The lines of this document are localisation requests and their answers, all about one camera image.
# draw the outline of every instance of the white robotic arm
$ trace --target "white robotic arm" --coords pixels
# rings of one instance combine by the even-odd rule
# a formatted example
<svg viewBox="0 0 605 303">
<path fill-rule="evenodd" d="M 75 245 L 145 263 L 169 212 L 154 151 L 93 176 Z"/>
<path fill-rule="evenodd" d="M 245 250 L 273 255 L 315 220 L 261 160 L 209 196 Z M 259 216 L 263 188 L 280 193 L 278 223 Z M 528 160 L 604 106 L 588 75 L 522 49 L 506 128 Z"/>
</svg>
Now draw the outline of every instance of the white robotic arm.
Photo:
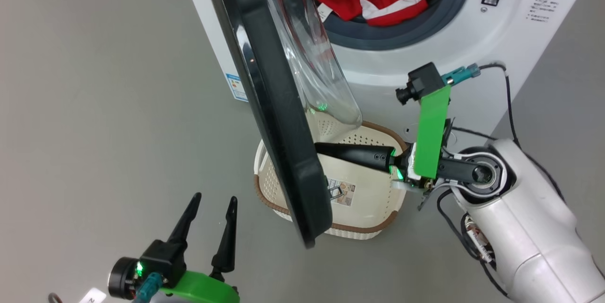
<svg viewBox="0 0 605 303">
<path fill-rule="evenodd" d="M 498 140 L 491 147 L 508 170 L 495 179 L 508 183 L 506 191 L 493 199 L 475 198 L 460 185 L 452 191 L 493 250 L 509 297 L 518 303 L 605 303 L 605 279 L 577 235 L 576 217 L 516 144 Z"/>
</svg>

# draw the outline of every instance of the green plastic mount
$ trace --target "green plastic mount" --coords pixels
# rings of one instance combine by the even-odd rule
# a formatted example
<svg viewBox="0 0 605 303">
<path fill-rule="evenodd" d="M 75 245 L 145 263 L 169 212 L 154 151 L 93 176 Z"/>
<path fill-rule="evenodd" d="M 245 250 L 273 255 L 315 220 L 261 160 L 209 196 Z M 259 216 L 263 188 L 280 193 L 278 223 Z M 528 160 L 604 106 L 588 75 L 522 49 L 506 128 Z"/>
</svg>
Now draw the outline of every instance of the green plastic mount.
<svg viewBox="0 0 605 303">
<path fill-rule="evenodd" d="M 414 156 L 414 173 L 425 178 L 437 176 L 437 164 L 441 154 L 443 127 L 448 116 L 451 86 L 430 93 L 421 98 L 420 122 Z"/>
<path fill-rule="evenodd" d="M 161 288 L 164 294 L 175 294 L 191 303 L 239 303 L 240 296 L 229 284 L 203 273 L 186 271 L 176 288 Z"/>
</svg>

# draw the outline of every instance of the washing machine door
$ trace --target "washing machine door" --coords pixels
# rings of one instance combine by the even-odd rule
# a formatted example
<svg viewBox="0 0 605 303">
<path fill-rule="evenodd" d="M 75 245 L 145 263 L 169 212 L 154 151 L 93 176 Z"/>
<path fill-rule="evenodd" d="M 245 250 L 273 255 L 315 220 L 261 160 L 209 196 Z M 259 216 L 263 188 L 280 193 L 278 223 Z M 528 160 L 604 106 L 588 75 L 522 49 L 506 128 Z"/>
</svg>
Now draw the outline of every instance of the washing machine door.
<svg viewBox="0 0 605 303">
<path fill-rule="evenodd" d="M 306 247 L 332 223 L 313 143 L 361 125 L 313 0 L 212 0 L 286 202 Z M 336 124 L 318 129 L 316 117 Z"/>
</svg>

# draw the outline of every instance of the beige plastic basket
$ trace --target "beige plastic basket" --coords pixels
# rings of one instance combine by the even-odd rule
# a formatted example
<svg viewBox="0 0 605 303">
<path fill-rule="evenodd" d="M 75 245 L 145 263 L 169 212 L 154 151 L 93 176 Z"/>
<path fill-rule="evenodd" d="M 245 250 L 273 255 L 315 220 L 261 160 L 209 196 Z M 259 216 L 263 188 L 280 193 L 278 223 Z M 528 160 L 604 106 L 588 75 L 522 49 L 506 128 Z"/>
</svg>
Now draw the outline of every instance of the beige plastic basket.
<svg viewBox="0 0 605 303">
<path fill-rule="evenodd" d="M 406 148 L 403 140 L 393 131 L 369 122 L 364 122 L 340 143 L 393 146 L 398 155 Z M 392 189 L 390 186 L 391 180 L 397 179 L 396 174 L 378 172 L 326 155 L 318 156 L 331 183 L 340 185 L 346 193 L 343 197 L 332 200 L 333 224 L 326 231 L 327 234 L 370 239 L 395 220 L 406 196 L 406 191 Z M 283 219 L 292 221 L 263 141 L 259 143 L 254 160 L 254 185 L 257 195 L 266 206 Z"/>
</svg>

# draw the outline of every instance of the gray floor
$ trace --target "gray floor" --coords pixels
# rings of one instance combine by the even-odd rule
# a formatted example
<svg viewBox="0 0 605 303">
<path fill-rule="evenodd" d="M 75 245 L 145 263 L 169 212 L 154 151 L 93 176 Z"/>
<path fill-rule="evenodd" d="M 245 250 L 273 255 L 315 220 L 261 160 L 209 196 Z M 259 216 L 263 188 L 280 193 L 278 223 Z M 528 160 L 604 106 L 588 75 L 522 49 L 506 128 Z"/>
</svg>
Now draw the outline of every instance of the gray floor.
<svg viewBox="0 0 605 303">
<path fill-rule="evenodd" d="M 523 146 L 560 181 L 602 267 L 604 8 L 578 1 L 514 103 Z M 0 0 L 0 9 L 3 302 L 104 290 L 115 260 L 166 238 L 195 191 L 204 197 L 186 260 L 198 271 L 210 271 L 229 197 L 240 198 L 227 280 L 244 302 L 506 302 L 434 201 L 418 213 L 413 195 L 377 238 L 322 236 L 305 251 L 255 196 L 259 133 L 231 98 L 191 0 Z M 507 133 L 503 121 L 495 134 Z"/>
</svg>

